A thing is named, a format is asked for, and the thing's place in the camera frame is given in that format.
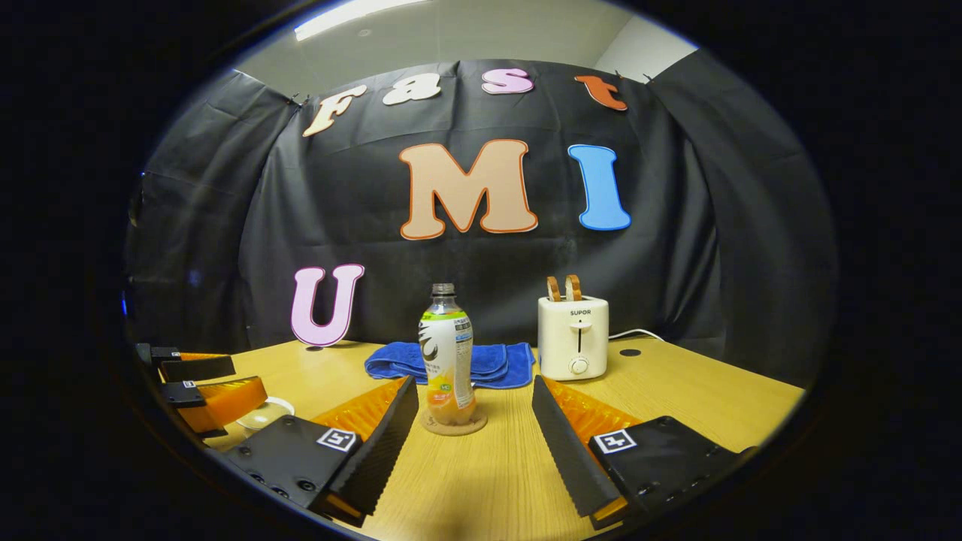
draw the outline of white wall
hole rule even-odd
[[[633,16],[601,54],[595,69],[647,83],[668,66],[678,62],[697,47],[684,38],[647,19]]]

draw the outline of bottle cap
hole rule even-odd
[[[431,295],[454,295],[454,284],[434,284]]]

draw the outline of plastic bottle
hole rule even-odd
[[[428,409],[442,425],[465,425],[477,406],[471,388],[471,321],[454,301],[454,284],[434,284],[431,297],[418,325]]]

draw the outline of power cord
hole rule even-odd
[[[626,330],[626,331],[620,332],[620,333],[618,333],[618,334],[613,334],[613,335],[611,335],[611,336],[608,337],[608,340],[612,340],[612,339],[615,339],[615,338],[620,338],[620,337],[622,337],[622,336],[625,336],[625,335],[628,335],[628,334],[632,334],[632,333],[636,333],[636,332],[644,332],[644,333],[645,333],[646,335],[648,335],[648,336],[653,336],[654,338],[657,338],[658,340],[661,340],[662,342],[665,342],[665,339],[664,339],[664,338],[658,336],[657,334],[655,334],[655,333],[653,333],[653,332],[651,332],[651,331],[649,331],[649,330],[644,330],[644,329],[642,329],[642,328],[633,328],[633,329],[631,329],[631,330]]]

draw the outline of toaster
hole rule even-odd
[[[608,301],[538,299],[538,358],[544,377],[590,379],[608,368]]]

